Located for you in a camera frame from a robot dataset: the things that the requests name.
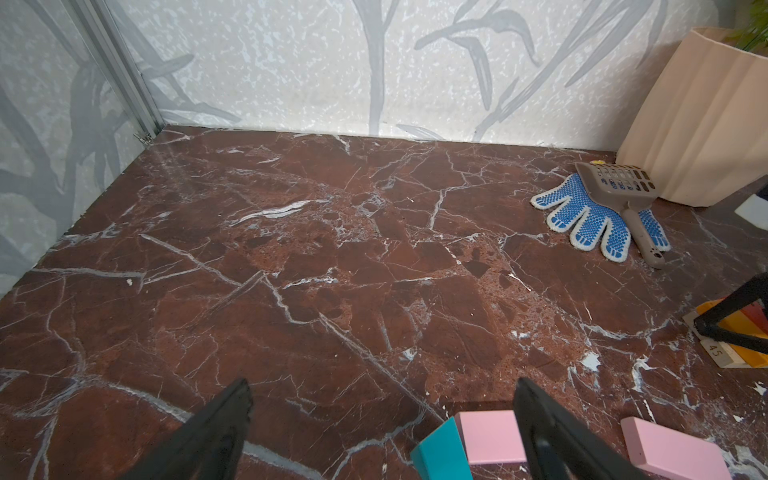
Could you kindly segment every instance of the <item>scoop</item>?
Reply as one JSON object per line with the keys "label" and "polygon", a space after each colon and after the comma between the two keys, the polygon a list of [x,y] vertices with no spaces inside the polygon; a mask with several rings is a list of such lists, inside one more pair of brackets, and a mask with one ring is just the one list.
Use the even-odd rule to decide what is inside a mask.
{"label": "scoop", "polygon": [[664,256],[637,214],[658,198],[648,173],[638,167],[614,164],[576,164],[576,171],[593,202],[621,215],[645,262],[653,268],[663,267]]}

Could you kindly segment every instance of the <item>blue and white work glove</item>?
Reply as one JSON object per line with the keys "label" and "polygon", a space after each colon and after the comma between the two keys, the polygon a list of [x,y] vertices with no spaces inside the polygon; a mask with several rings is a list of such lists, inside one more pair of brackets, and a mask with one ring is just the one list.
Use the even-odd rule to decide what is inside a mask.
{"label": "blue and white work glove", "polygon": [[[559,187],[534,196],[531,198],[531,204],[539,210],[562,204],[549,214],[547,225],[552,230],[562,233],[576,223],[576,227],[571,231],[571,245],[579,250],[594,249],[602,236],[600,250],[605,258],[614,262],[623,262],[627,259],[631,239],[627,224],[610,208],[592,201],[578,174],[572,174],[566,178]],[[671,248],[669,240],[664,234],[664,229],[650,212],[650,208],[639,214],[656,248],[662,252],[668,251]]]}

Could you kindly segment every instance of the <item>teal block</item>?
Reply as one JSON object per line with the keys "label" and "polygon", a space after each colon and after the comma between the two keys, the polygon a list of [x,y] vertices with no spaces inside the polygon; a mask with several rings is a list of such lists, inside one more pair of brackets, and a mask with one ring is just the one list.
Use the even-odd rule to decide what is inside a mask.
{"label": "teal block", "polygon": [[422,480],[472,480],[453,417],[413,449],[411,460]]}

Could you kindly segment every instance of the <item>plant pot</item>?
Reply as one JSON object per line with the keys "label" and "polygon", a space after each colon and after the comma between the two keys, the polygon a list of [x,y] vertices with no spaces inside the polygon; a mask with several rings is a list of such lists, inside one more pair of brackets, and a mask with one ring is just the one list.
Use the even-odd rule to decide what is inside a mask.
{"label": "plant pot", "polygon": [[708,207],[768,174],[768,58],[695,28],[645,99],[618,151],[660,197]]}

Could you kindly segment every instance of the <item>wall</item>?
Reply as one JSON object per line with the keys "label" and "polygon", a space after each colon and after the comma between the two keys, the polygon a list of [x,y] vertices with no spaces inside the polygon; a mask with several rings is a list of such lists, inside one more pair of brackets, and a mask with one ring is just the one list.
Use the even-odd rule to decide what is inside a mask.
{"label": "wall", "polygon": [[61,0],[0,2],[0,296],[142,151]]}
{"label": "wall", "polygon": [[730,0],[113,0],[169,123],[616,150]]}

